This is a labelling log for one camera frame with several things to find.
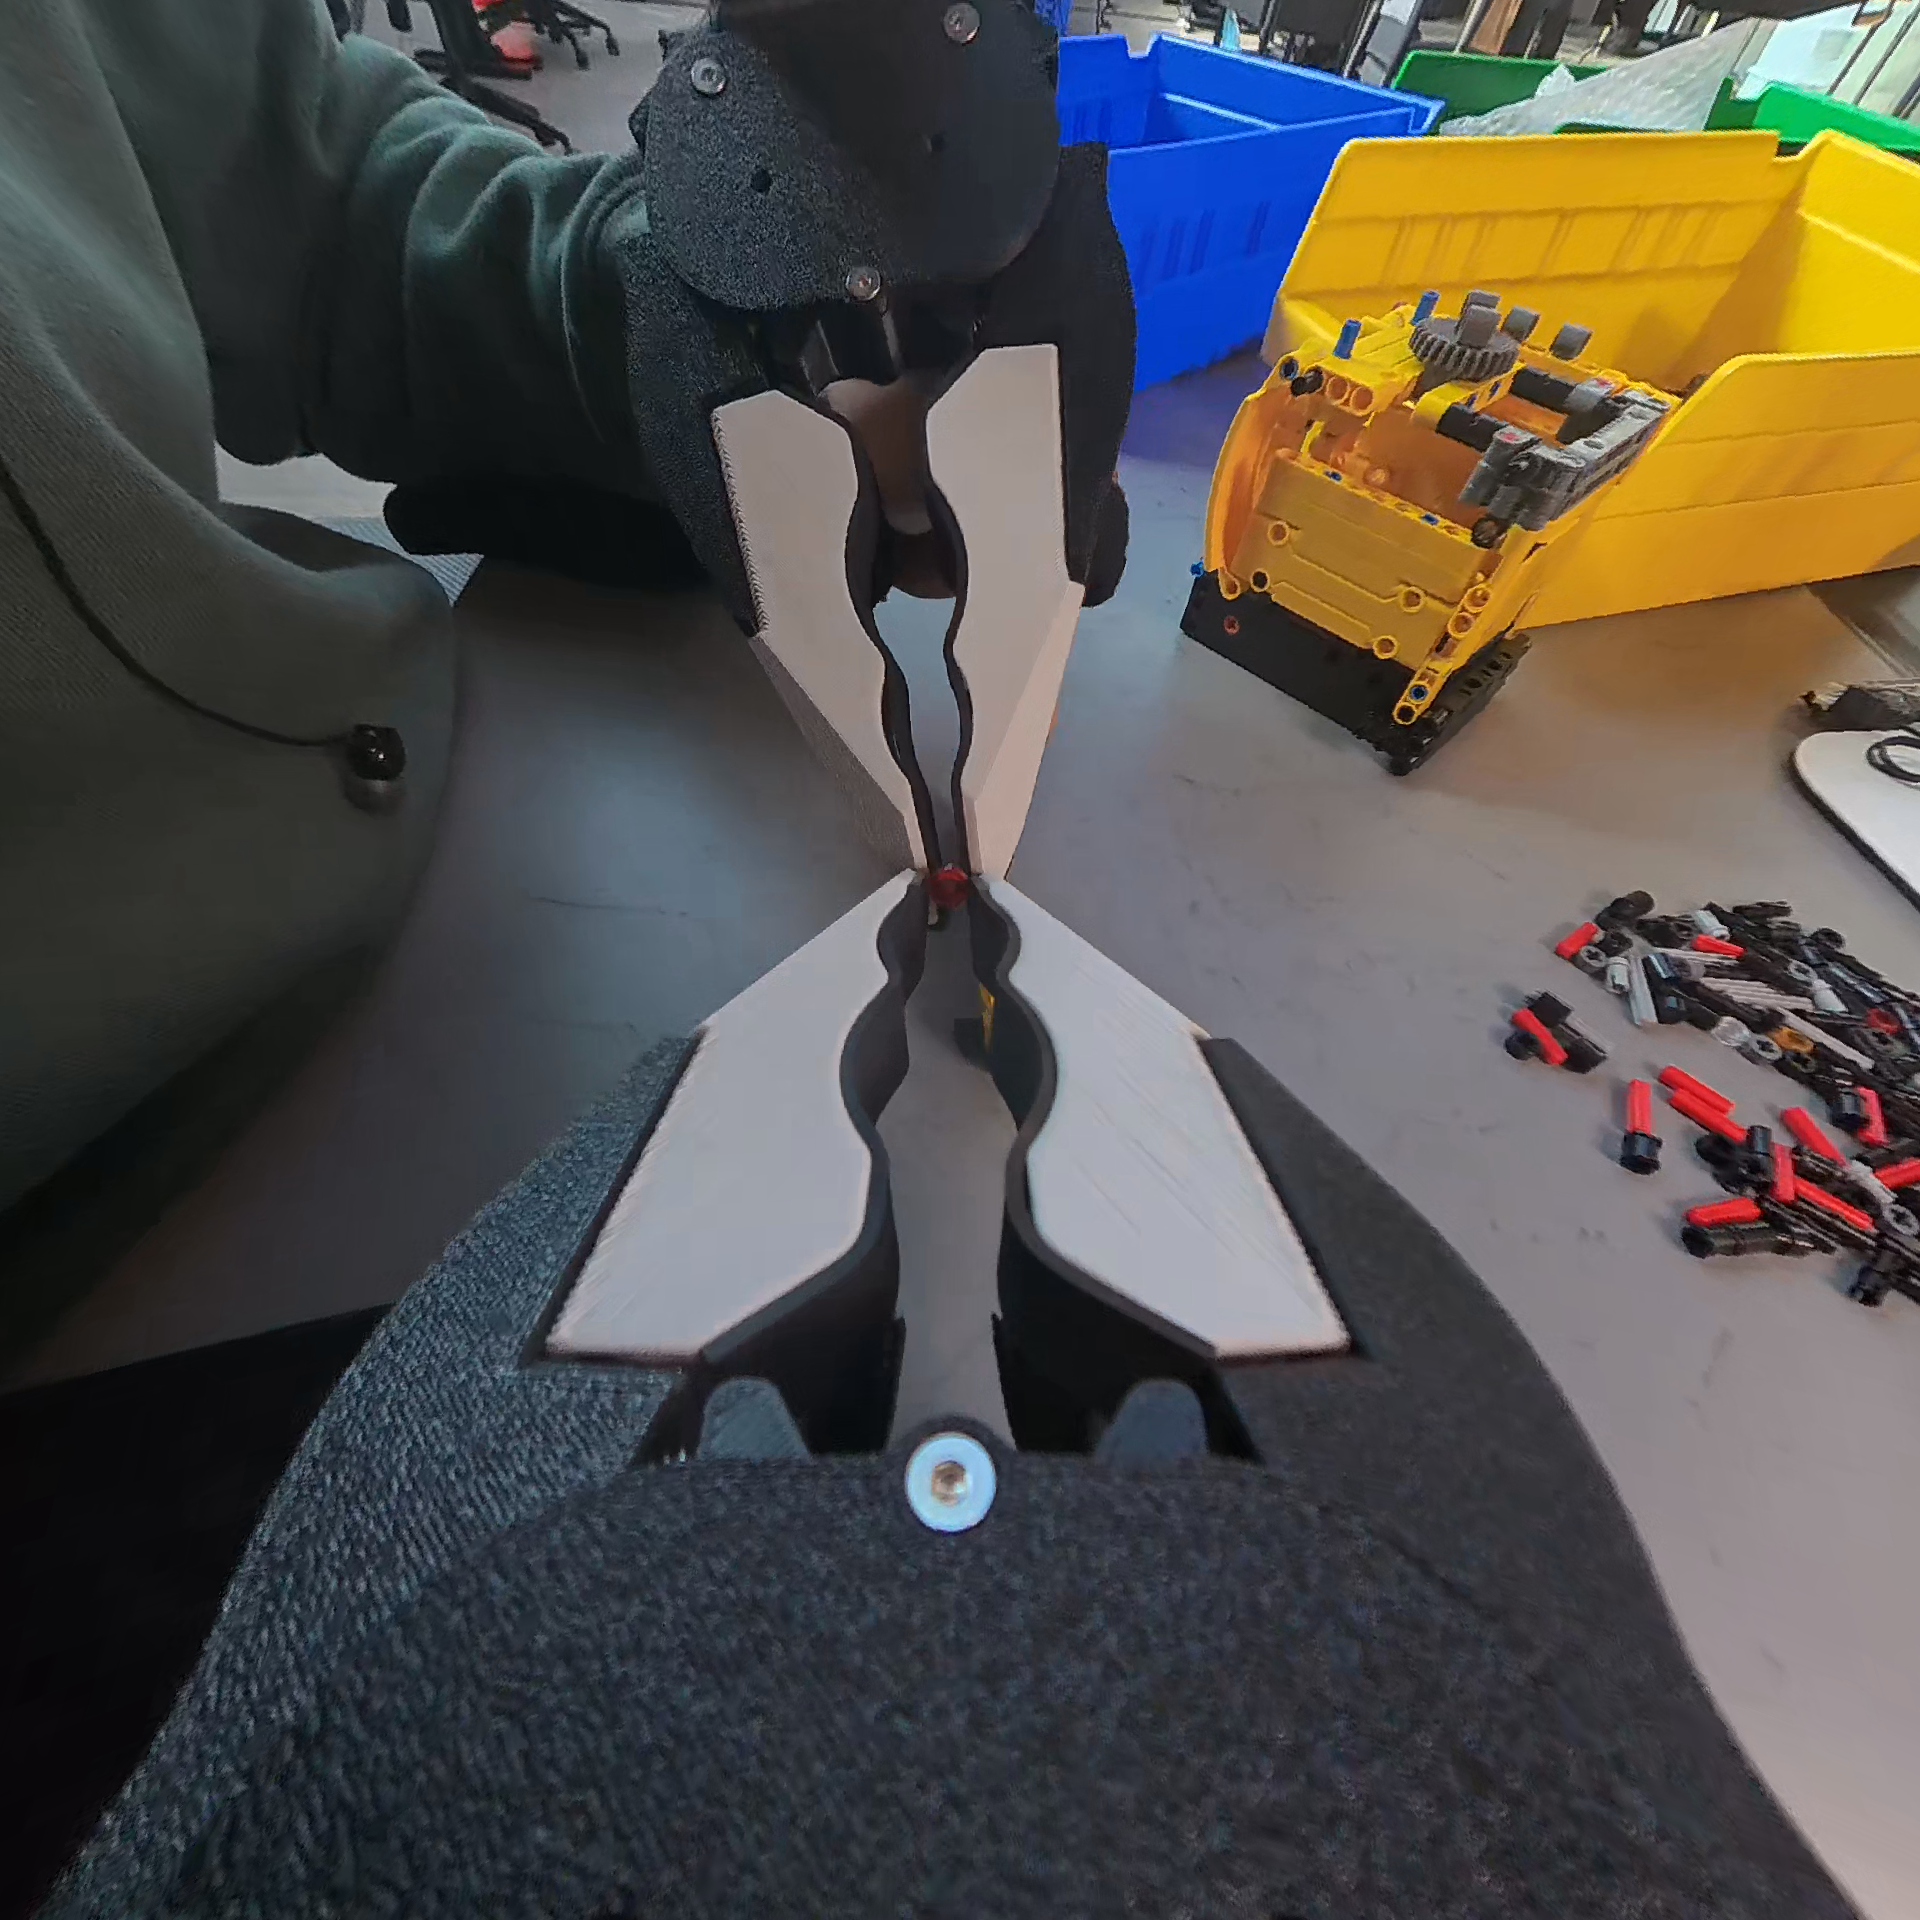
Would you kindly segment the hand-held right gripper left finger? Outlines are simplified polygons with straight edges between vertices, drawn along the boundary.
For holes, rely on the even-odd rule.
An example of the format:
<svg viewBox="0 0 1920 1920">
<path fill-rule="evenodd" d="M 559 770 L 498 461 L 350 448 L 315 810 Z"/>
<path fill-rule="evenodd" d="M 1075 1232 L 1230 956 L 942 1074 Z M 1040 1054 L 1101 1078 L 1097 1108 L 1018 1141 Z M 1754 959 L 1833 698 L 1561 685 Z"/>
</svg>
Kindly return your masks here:
<svg viewBox="0 0 1920 1920">
<path fill-rule="evenodd" d="M 877 1120 L 909 1058 L 928 896 L 888 878 L 698 1026 L 543 1324 L 543 1355 L 671 1376 L 669 1439 L 770 1383 L 808 1451 L 880 1451 L 902 1320 Z"/>
</svg>

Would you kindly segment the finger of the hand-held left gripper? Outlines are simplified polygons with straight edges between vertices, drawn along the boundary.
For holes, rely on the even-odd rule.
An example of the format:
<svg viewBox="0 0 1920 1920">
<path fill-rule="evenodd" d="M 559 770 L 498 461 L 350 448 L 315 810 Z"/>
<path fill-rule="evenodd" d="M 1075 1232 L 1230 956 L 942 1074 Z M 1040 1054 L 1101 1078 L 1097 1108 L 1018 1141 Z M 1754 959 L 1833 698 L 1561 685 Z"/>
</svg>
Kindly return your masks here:
<svg viewBox="0 0 1920 1920">
<path fill-rule="evenodd" d="M 958 573 L 943 642 L 959 710 L 953 814 L 969 872 L 1002 879 L 1086 603 L 1065 555 L 1055 344 L 984 349 L 930 407 L 926 446 Z"/>
<path fill-rule="evenodd" d="M 891 866 L 939 838 L 898 663 L 873 627 L 880 508 L 847 426 L 782 390 L 719 405 L 710 436 L 751 590 L 751 650 Z"/>
</svg>

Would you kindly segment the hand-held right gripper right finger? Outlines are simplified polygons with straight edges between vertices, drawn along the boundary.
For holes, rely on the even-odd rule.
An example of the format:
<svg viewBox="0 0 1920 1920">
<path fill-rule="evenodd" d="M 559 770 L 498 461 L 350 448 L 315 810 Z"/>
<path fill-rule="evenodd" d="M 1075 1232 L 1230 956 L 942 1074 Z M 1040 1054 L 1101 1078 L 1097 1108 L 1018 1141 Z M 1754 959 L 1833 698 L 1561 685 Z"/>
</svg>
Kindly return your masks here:
<svg viewBox="0 0 1920 1920">
<path fill-rule="evenodd" d="M 991 1320 L 1015 1442 L 1094 1445 L 1177 1383 L 1205 1445 L 1245 1445 L 1230 1376 L 1352 1350 L 1257 1139 L 1271 1076 L 1008 879 L 975 883 L 967 928 L 1015 1125 Z"/>
</svg>

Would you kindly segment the person's left forearm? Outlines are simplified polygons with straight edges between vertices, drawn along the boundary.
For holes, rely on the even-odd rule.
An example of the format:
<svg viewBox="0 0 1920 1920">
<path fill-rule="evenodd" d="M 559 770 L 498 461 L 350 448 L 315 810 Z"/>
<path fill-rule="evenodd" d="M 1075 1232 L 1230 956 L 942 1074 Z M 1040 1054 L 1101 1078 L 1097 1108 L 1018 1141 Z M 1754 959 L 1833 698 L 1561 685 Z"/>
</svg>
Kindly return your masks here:
<svg viewBox="0 0 1920 1920">
<path fill-rule="evenodd" d="M 269 4 L 201 316 L 219 444 L 389 485 L 568 482 L 653 496 L 616 243 L 640 165 L 551 155 L 315 4 Z"/>
</svg>

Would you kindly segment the yellow lego vehicle model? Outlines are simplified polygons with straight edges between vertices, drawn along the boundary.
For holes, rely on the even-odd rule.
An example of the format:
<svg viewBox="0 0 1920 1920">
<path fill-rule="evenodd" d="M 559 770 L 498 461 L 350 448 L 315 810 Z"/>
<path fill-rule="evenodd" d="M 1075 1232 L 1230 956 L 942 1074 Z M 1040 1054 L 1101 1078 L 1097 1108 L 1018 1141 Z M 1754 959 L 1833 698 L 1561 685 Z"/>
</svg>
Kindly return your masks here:
<svg viewBox="0 0 1920 1920">
<path fill-rule="evenodd" d="M 1491 701 L 1528 615 L 1679 396 L 1471 291 L 1309 326 L 1237 412 L 1184 635 L 1419 770 Z"/>
</svg>

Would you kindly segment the pile of small lego pins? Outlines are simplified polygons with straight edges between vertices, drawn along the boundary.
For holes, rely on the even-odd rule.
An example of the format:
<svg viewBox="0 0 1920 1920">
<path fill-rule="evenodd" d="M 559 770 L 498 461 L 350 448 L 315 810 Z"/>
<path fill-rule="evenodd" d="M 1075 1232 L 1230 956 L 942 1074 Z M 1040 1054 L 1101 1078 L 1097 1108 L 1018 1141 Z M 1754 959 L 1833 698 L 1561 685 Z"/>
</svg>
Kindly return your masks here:
<svg viewBox="0 0 1920 1920">
<path fill-rule="evenodd" d="M 1713 1181 L 1675 1226 L 1691 1260 L 1827 1260 L 1851 1303 L 1915 1303 L 1915 988 L 1786 901 L 1662 909 L 1632 888 L 1573 919 L 1551 956 L 1605 989 L 1645 1045 L 1694 1032 L 1783 1080 L 1766 1114 L 1742 1114 L 1678 1058 L 1617 1080 L 1621 1171 L 1662 1172 L 1679 1125 Z"/>
</svg>

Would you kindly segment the person's left hand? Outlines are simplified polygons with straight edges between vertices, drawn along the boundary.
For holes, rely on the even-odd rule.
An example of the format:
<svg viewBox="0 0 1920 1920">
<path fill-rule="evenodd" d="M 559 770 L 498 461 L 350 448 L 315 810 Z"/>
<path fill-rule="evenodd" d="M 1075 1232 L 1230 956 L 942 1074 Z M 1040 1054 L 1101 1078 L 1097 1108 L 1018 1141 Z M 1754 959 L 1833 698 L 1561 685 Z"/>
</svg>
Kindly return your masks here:
<svg viewBox="0 0 1920 1920">
<path fill-rule="evenodd" d="M 943 392 L 943 375 L 907 371 L 891 382 L 834 379 L 822 402 L 862 446 L 880 503 L 874 547 L 874 594 L 891 590 L 919 598 L 953 598 L 954 573 L 947 541 L 928 504 L 928 407 Z"/>
</svg>

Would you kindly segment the black office chair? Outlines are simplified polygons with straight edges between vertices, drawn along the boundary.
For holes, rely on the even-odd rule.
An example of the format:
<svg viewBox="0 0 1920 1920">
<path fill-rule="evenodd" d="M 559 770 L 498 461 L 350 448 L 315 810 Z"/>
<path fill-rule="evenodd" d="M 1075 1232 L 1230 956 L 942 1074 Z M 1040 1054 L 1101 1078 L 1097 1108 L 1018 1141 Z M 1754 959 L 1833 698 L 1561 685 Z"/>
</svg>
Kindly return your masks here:
<svg viewBox="0 0 1920 1920">
<path fill-rule="evenodd" d="M 455 98 L 546 154 L 574 154 L 568 135 L 526 92 L 546 55 L 563 52 L 579 70 L 592 51 L 619 56 L 613 24 L 571 2 L 326 2 L 338 34 L 389 44 Z"/>
</svg>

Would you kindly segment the blue storage bin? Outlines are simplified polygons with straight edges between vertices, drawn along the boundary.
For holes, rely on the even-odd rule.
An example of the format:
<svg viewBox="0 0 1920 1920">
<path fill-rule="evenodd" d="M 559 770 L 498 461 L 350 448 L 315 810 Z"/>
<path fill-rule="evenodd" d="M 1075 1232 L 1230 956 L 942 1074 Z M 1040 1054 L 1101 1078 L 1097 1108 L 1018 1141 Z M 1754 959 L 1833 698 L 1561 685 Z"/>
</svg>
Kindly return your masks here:
<svg viewBox="0 0 1920 1920">
<path fill-rule="evenodd" d="M 1062 142 L 1109 149 L 1111 215 L 1135 294 L 1135 389 L 1264 335 L 1339 154 L 1422 136 L 1441 104 L 1319 68 L 1154 37 L 1059 42 Z"/>
</svg>

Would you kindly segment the yellow storage bin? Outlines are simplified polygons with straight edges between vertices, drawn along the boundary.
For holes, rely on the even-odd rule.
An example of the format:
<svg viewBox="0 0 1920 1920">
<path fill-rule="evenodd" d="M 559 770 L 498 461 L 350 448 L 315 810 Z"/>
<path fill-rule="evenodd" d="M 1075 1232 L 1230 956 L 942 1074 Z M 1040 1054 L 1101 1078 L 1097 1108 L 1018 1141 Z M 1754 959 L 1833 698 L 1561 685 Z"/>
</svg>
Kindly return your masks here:
<svg viewBox="0 0 1920 1920">
<path fill-rule="evenodd" d="M 1821 130 L 1351 142 L 1264 349 L 1424 291 L 1575 322 L 1682 396 L 1543 590 L 1535 629 L 1915 563 L 1918 170 Z"/>
</svg>

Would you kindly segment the clear plastic bag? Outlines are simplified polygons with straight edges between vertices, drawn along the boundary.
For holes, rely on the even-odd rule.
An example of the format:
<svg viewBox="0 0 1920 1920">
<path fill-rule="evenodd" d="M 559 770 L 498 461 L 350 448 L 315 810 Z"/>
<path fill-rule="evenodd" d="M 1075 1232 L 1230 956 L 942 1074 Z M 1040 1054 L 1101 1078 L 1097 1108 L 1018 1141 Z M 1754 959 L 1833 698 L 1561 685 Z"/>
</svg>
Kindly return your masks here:
<svg viewBox="0 0 1920 1920">
<path fill-rule="evenodd" d="M 1566 130 L 1702 132 L 1733 98 L 1737 68 L 1679 68 L 1656 61 L 1611 67 L 1589 80 L 1544 84 L 1535 95 L 1496 108 L 1467 125 L 1463 136 L 1533 136 Z"/>
</svg>

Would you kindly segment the white rounded board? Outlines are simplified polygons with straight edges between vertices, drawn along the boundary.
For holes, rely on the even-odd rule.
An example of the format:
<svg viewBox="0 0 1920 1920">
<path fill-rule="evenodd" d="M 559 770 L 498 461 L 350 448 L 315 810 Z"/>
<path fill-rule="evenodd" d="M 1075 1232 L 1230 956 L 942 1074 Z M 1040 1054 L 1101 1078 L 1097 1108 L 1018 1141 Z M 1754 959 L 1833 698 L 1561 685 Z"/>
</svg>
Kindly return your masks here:
<svg viewBox="0 0 1920 1920">
<path fill-rule="evenodd" d="M 1791 751 L 1807 800 L 1918 906 L 1918 732 L 1818 732 Z"/>
</svg>

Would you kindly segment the green storage bin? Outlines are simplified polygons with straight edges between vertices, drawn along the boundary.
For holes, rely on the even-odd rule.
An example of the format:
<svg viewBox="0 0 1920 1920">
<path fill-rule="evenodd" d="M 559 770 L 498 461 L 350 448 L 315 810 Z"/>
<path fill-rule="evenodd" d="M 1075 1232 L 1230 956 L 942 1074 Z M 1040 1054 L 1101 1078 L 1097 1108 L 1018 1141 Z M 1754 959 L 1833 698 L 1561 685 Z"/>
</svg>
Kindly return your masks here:
<svg viewBox="0 0 1920 1920">
<path fill-rule="evenodd" d="M 1422 93 L 1441 104 L 1434 125 L 1455 132 L 1457 122 L 1521 103 L 1544 84 L 1589 80 L 1611 67 L 1567 64 L 1533 56 L 1457 55 L 1422 48 L 1403 56 L 1389 86 Z M 1718 108 L 1710 132 L 1762 130 L 1783 154 L 1799 150 L 1817 132 L 1842 132 L 1885 154 L 1918 154 L 1915 118 L 1843 103 L 1825 92 L 1794 86 L 1754 70 L 1738 70 L 1733 98 Z"/>
</svg>

